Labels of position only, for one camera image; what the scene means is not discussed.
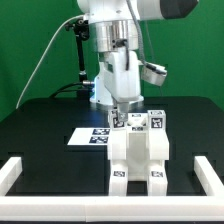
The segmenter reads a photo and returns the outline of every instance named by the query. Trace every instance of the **white cable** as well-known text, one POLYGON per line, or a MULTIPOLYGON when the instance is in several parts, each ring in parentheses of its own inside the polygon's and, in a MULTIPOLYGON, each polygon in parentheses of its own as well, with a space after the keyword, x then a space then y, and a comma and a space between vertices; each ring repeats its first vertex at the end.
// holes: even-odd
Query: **white cable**
POLYGON ((28 80, 26 86, 24 87, 24 89, 23 89, 23 91, 22 91, 22 93, 21 93, 21 95, 20 95, 20 97, 19 97, 19 100, 18 100, 18 102, 17 102, 17 104, 16 104, 16 109, 19 108, 19 106, 20 106, 20 102, 21 102, 21 100, 22 100, 22 98, 23 98, 23 96, 24 96, 26 90, 28 89, 28 87, 29 87, 31 81, 33 80, 35 74, 37 73, 37 71, 38 71, 38 69, 39 69, 41 63, 43 62, 43 60, 44 60, 44 58, 45 58, 47 52, 49 51, 49 49, 50 49, 52 43, 54 42, 54 40, 55 40, 55 38, 57 37, 57 35, 58 35, 58 33, 60 32, 60 30, 61 30, 61 29, 62 29, 68 22, 70 22, 70 21, 72 21, 72 20, 75 20, 75 19, 82 19, 82 18, 83 18, 83 15, 80 15, 80 16, 75 16, 75 17, 72 17, 72 18, 66 20, 66 21, 65 21, 65 22, 58 28, 58 30, 55 32, 55 34, 54 34, 54 36, 51 38, 51 40, 50 40, 50 42, 49 42, 49 44, 48 44, 46 50, 44 51, 44 53, 43 53, 43 55, 42 55, 40 61, 38 62, 38 64, 37 64, 36 68, 34 69, 32 75, 30 76, 30 78, 29 78, 29 80, 28 80))

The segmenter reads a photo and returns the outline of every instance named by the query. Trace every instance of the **green wall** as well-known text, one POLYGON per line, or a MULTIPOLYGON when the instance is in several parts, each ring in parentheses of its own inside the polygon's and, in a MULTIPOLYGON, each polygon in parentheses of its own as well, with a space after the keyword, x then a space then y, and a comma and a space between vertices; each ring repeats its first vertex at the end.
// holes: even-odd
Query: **green wall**
MULTIPOLYGON (((205 96, 224 109, 224 1, 200 0, 182 20, 142 22, 149 25, 156 62, 169 76, 164 96, 205 96)), ((11 113, 18 97, 56 29, 80 14, 76 0, 0 0, 0 120, 11 113)), ((145 39, 145 53, 151 60, 145 39)), ((98 72, 91 42, 84 44, 87 71, 98 72)), ((62 31, 33 80, 24 101, 48 97, 78 80, 75 39, 62 31)), ((145 96, 160 96, 158 87, 144 83, 145 96)))

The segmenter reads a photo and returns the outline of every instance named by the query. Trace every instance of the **white block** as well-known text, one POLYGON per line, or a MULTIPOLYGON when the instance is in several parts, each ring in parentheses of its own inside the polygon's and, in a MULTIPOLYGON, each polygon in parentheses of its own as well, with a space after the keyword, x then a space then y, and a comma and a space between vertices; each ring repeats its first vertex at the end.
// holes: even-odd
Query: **white block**
POLYGON ((126 222, 223 221, 224 197, 0 198, 0 221, 85 222, 110 219, 126 222))
POLYGON ((111 161, 109 196, 126 196, 128 167, 125 161, 111 161))
POLYGON ((88 197, 3 197, 0 221, 86 221, 88 197))
POLYGON ((148 110, 149 130, 166 131, 166 113, 164 110, 148 110))
POLYGON ((150 160, 169 160, 169 141, 164 130, 149 131, 150 160))
POLYGON ((126 149, 127 149, 127 131, 111 130, 108 144, 108 160, 126 160, 126 149))
POLYGON ((92 198, 85 206, 86 222, 119 221, 119 200, 116 197, 92 198))
POLYGON ((22 172, 20 157, 12 157, 0 170, 0 196, 5 196, 22 172))
POLYGON ((151 163, 148 167, 148 196, 166 196, 167 194, 167 176, 164 166, 157 163, 151 163))
POLYGON ((194 171, 208 196, 224 196, 224 186, 205 156, 195 157, 194 171))

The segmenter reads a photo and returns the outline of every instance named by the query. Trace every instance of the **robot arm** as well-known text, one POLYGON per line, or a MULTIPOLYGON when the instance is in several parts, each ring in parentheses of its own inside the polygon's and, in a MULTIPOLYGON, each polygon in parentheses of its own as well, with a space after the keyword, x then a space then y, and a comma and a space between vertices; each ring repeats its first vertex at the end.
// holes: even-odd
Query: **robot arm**
MULTIPOLYGON (((153 20, 183 18, 198 0, 130 0, 130 3, 137 20, 153 20)), ((78 0, 78 4, 86 13, 97 51, 104 58, 103 88, 111 94, 118 116, 122 118, 120 121, 127 121, 129 103, 141 98, 139 62, 134 52, 138 49, 139 33, 133 14, 126 0, 78 0)), ((166 70, 149 63, 144 66, 142 78, 161 85, 166 70)))
MULTIPOLYGON (((177 19, 186 17, 198 2, 199 0, 138 0, 137 8, 140 20, 177 19)), ((78 0, 78 5, 84 13, 90 13, 89 0, 78 0)))

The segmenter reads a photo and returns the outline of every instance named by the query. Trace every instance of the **black table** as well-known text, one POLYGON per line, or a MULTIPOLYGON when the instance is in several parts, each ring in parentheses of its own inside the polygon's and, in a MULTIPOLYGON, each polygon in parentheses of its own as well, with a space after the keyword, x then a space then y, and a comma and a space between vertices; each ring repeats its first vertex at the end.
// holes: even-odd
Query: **black table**
MULTIPOLYGON (((168 196, 205 195, 193 171, 194 157, 208 158, 224 183, 224 112, 202 97, 146 98, 131 112, 162 109, 167 116, 170 160, 168 196)), ((88 101, 33 99, 0 123, 0 167, 21 156, 23 173, 8 196, 104 196, 110 175, 105 146, 67 143, 77 127, 108 127, 107 112, 88 101)), ((146 195, 146 183, 131 182, 128 195, 146 195)))

